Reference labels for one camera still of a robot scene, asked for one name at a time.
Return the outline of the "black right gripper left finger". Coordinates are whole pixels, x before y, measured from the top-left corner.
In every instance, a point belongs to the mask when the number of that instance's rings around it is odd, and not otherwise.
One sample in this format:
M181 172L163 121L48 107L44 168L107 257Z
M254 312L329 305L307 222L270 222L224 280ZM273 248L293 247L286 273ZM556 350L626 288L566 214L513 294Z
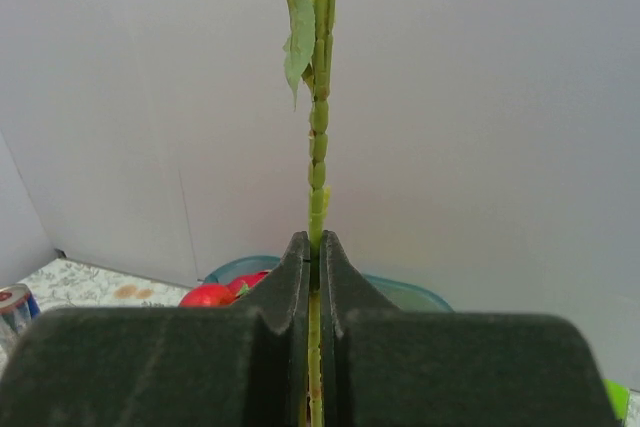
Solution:
M59 308L1 378L5 426L302 426L309 241L226 307Z

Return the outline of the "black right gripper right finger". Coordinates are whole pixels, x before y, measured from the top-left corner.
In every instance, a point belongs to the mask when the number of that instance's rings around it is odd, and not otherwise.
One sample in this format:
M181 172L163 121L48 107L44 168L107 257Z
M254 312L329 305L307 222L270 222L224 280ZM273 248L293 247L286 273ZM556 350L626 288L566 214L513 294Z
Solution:
M591 349L540 314L396 307L333 232L319 254L328 426L614 426Z

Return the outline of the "green leafy flower stem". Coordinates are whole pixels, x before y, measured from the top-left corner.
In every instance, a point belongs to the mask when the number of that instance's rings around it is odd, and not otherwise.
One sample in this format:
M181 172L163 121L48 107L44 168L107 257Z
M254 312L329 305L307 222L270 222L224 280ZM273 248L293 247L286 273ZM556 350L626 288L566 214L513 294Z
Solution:
M290 33L285 41L284 74L293 97L300 84L309 89L308 237L310 297L308 334L308 421L322 426L320 246L330 199L326 185L329 96L334 46L336 0L285 0Z

